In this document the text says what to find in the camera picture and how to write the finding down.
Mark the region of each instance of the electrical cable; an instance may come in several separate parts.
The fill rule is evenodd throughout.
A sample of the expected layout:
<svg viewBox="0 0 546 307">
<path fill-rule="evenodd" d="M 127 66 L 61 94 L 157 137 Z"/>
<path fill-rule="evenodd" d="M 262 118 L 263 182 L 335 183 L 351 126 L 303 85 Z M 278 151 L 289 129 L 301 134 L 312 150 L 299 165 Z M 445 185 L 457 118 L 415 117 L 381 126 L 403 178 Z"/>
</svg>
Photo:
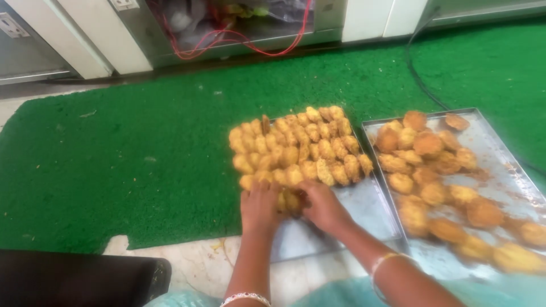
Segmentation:
<svg viewBox="0 0 546 307">
<path fill-rule="evenodd" d="M 419 76 L 419 74 L 417 73 L 417 71 L 415 70 L 415 68 L 413 67 L 413 61 L 412 61 L 412 58 L 411 58 L 411 54 L 410 54 L 410 47 L 413 43 L 413 41 L 415 40 L 415 38 L 417 37 L 417 35 L 425 28 L 429 25 L 429 23 L 436 17 L 436 14 L 433 14 L 433 16 L 427 21 L 425 22 L 424 24 L 422 24 L 421 26 L 419 26 L 418 28 L 416 28 L 416 30 L 413 32 L 413 35 L 411 36 L 411 38 L 409 39 L 407 45 L 406 45 L 406 64 L 408 66 L 408 69 L 409 69 L 409 72 L 411 73 L 411 75 L 413 76 L 413 78 L 415 79 L 415 82 L 417 83 L 417 85 L 419 85 L 419 88 L 427 95 L 430 97 L 430 99 L 432 99 L 432 101 L 434 101 L 436 104 L 438 104 L 440 107 L 442 107 L 442 109 L 446 110 L 446 111 L 451 111 L 451 108 L 448 107 L 445 103 L 443 103 L 440 99 L 438 99 L 432 92 L 430 92 L 430 90 L 428 89 L 428 87 L 424 84 L 423 80 L 421 79 L 421 77 Z M 542 168 L 534 165 L 533 163 L 529 162 L 528 160 L 526 159 L 523 159 L 517 155 L 513 155 L 514 158 L 518 161 L 519 164 L 521 165 L 525 165 L 531 169 L 533 169 L 534 171 L 536 171 L 537 173 L 539 173 L 540 175 L 543 175 L 544 177 L 546 177 L 546 171 L 543 170 Z"/>
<path fill-rule="evenodd" d="M 154 2 L 154 1 L 149 1 L 149 3 L 153 4 L 156 7 L 156 12 L 159 14 L 159 12 L 161 10 L 159 4 Z M 201 40 L 197 43 L 197 45 L 195 46 L 195 48 L 193 50 L 191 50 L 191 51 L 181 51 L 181 50 L 178 49 L 178 43 L 176 41 L 176 37 L 174 36 L 174 34 L 173 34 L 173 32 L 172 32 L 172 30 L 171 30 L 171 28 L 169 26 L 169 23 L 167 21 L 167 17 L 165 16 L 164 13 L 162 13 L 162 16 L 160 16 L 160 19 L 163 20 L 163 27 L 165 28 L 165 30 L 167 31 L 167 34 L 169 36 L 171 47 L 173 48 L 173 50 L 174 50 L 175 54 L 177 55 L 177 57 L 180 58 L 181 60 L 191 60 L 193 58 L 196 58 L 196 57 L 200 56 L 201 54 L 203 54 L 208 49 L 212 48 L 214 45 L 216 45 L 218 43 L 224 43 L 224 42 L 241 43 L 244 46 L 247 46 L 248 48 L 250 48 L 250 49 L 252 49 L 252 50 L 254 50 L 256 52 L 267 55 L 267 56 L 282 56 L 282 55 L 285 55 L 285 54 L 289 53 L 290 51 L 292 51 L 299 44 L 299 42 L 301 41 L 301 38 L 303 37 L 303 35 L 305 33 L 305 25 L 307 24 L 307 17 L 309 15 L 310 7 L 311 7 L 311 0 L 307 0 L 307 5 L 305 7 L 305 13 L 304 13 L 304 18 L 303 18 L 303 22 L 302 22 L 302 25 L 301 25 L 301 29 L 297 33 L 297 35 L 296 35 L 294 41 L 292 42 L 292 44 L 288 48 L 286 48 L 285 50 L 280 51 L 280 52 L 278 52 L 276 54 L 271 54 L 271 53 L 265 52 L 265 51 L 263 51 L 261 49 L 258 49 L 251 42 L 251 40 L 249 38 L 247 38 L 246 36 L 244 36 L 243 34 L 241 34 L 239 32 L 232 31 L 232 30 L 224 30 L 224 29 L 223 30 L 214 30 L 214 31 L 211 31 L 211 32 L 207 33 L 206 35 L 204 35 L 201 38 Z M 235 34 L 235 35 L 243 38 L 244 41 L 237 40 L 237 39 L 219 39 L 219 40 L 215 40 L 211 44 L 209 44 L 207 47 L 199 50 L 197 52 L 197 54 L 194 55 L 194 53 L 199 49 L 199 46 L 201 45 L 201 43 L 203 43 L 203 41 L 209 35 L 212 35 L 212 34 L 218 35 L 220 33 Z"/>
</svg>

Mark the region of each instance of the green artificial turf mat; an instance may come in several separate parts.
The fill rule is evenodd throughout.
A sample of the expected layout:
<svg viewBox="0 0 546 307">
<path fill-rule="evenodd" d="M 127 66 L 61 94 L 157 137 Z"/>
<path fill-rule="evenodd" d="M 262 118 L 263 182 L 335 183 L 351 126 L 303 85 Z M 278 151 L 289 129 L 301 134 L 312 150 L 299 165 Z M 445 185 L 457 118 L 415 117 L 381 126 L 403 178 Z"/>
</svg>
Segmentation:
<svg viewBox="0 0 546 307">
<path fill-rule="evenodd" d="M 415 67 L 452 108 L 478 107 L 513 152 L 546 168 L 544 37 L 540 22 L 436 33 L 414 46 Z M 230 128 L 331 104 L 355 127 L 440 111 L 402 44 L 26 102 L 0 134 L 0 247 L 100 253 L 117 234 L 132 249 L 239 234 Z"/>
</svg>

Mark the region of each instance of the bracelet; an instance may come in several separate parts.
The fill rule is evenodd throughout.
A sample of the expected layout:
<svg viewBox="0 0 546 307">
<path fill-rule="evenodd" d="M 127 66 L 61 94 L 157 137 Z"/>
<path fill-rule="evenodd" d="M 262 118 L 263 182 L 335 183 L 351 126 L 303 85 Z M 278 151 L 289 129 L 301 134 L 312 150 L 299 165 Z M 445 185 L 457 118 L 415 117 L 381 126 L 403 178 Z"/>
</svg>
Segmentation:
<svg viewBox="0 0 546 307">
<path fill-rule="evenodd" d="M 372 289 L 373 289 L 373 292 L 375 293 L 375 295 L 382 301 L 384 302 L 385 304 L 389 305 L 387 300 L 385 299 L 385 296 L 383 295 L 379 295 L 379 293 L 377 292 L 377 286 L 374 282 L 374 278 L 375 278 L 375 274 L 377 272 L 377 269 L 379 268 L 379 266 L 387 259 L 389 258 L 393 258 L 393 257 L 405 257 L 409 260 L 411 260 L 414 264 L 416 264 L 417 266 L 419 266 L 419 264 L 417 263 L 417 261 L 415 259 L 413 259 L 412 257 L 406 255 L 405 253 L 394 253 L 394 252 L 390 252 L 388 254 L 386 254 L 385 256 L 379 258 L 372 266 L 372 273 L 370 274 L 370 282 L 372 284 Z"/>
<path fill-rule="evenodd" d="M 269 301 L 268 301 L 265 297 L 261 296 L 260 294 L 248 293 L 248 292 L 239 293 L 239 294 L 234 294 L 234 295 L 228 297 L 228 298 L 225 299 L 225 301 L 220 305 L 220 307 L 224 307 L 224 306 L 226 306 L 227 304 L 233 302 L 234 300 L 240 299 L 240 298 L 250 298 L 250 299 L 254 299 L 254 300 L 257 300 L 258 302 L 264 304 L 264 305 L 267 306 L 267 307 L 271 307 L 271 303 L 269 303 Z"/>
</svg>

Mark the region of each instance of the metal tray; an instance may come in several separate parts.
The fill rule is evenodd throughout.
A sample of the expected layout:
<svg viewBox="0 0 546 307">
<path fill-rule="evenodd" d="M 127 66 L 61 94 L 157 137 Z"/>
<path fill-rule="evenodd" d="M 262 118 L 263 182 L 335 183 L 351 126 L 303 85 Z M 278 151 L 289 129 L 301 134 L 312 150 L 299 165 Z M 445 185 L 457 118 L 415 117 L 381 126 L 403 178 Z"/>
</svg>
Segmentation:
<svg viewBox="0 0 546 307">
<path fill-rule="evenodd" d="M 462 174 L 444 176 L 446 184 L 458 184 L 476 188 L 480 195 L 498 201 L 502 210 L 514 217 L 532 219 L 545 224 L 546 200 L 531 179 L 523 171 L 518 161 L 506 148 L 487 120 L 476 108 L 453 110 L 427 114 L 427 127 L 434 132 L 447 129 L 444 122 L 446 113 L 455 113 L 470 122 L 470 127 L 457 133 L 459 142 L 463 147 L 471 149 L 478 158 L 478 166 L 487 169 L 490 179 L 478 181 Z M 366 135 L 366 143 L 372 149 L 372 140 L 375 139 L 378 129 L 385 123 L 394 119 L 365 121 L 362 129 Z M 381 185 L 388 191 L 387 200 L 393 210 L 396 210 L 393 195 L 396 192 L 390 190 L 385 181 L 385 176 L 377 165 L 377 155 L 373 152 L 375 166 Z M 499 244 L 505 240 L 515 241 L 503 228 L 496 227 L 490 231 L 482 231 L 468 227 L 465 218 L 461 218 L 452 207 L 441 206 L 431 213 L 431 217 L 444 216 L 462 224 L 465 231 L 476 235 L 491 245 Z M 498 278 L 500 272 L 487 264 L 467 264 L 461 262 L 444 243 L 423 239 L 410 238 L 409 252 L 423 270 L 437 279 L 462 279 L 478 278 L 492 280 Z"/>
<path fill-rule="evenodd" d="M 406 251 L 407 240 L 385 198 L 375 173 L 357 184 L 333 187 L 341 204 L 355 222 L 381 241 Z M 273 240 L 271 262 L 301 258 L 344 249 L 344 245 L 305 219 L 290 219 L 281 224 Z"/>
</svg>

